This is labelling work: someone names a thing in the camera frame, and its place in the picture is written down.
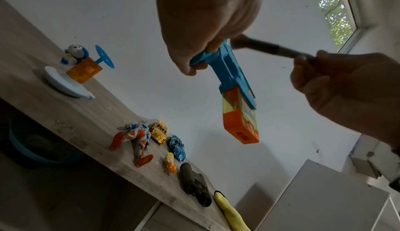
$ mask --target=window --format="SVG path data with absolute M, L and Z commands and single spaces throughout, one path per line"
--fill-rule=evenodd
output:
M 341 51 L 357 31 L 357 24 L 349 0 L 318 0 L 318 3 L 329 25 L 336 48 Z

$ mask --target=orange robot toy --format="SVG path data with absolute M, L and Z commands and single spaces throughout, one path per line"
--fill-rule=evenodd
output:
M 125 141 L 130 141 L 137 139 L 139 141 L 139 146 L 142 149 L 142 153 L 137 160 L 136 167 L 141 167 L 148 164 L 153 160 L 153 155 L 145 155 L 145 149 L 149 149 L 149 139 L 151 133 L 149 132 L 149 127 L 146 122 L 141 124 L 129 124 L 125 128 L 128 130 L 126 134 L 119 132 L 114 136 L 110 149 L 115 150 Z

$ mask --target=white plate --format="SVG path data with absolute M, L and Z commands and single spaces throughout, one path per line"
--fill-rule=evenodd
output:
M 80 83 L 71 79 L 65 72 L 55 69 L 51 66 L 45 67 L 46 78 L 52 86 L 59 89 L 63 93 L 74 97 L 85 97 L 94 99 L 95 96 Z

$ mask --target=white wall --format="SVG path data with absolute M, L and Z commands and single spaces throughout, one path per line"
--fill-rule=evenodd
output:
M 214 72 L 186 77 L 170 61 L 155 0 L 7 1 L 60 48 L 80 43 L 96 58 L 101 45 L 116 69 L 96 79 L 136 114 L 165 122 L 234 205 L 255 184 L 275 200 L 306 159 L 340 171 L 359 136 L 310 109 L 291 86 L 290 60 L 244 50 L 235 55 L 257 97 L 260 143 L 243 146 L 223 129 Z M 248 35 L 313 54 L 335 50 L 316 0 L 264 0 Z

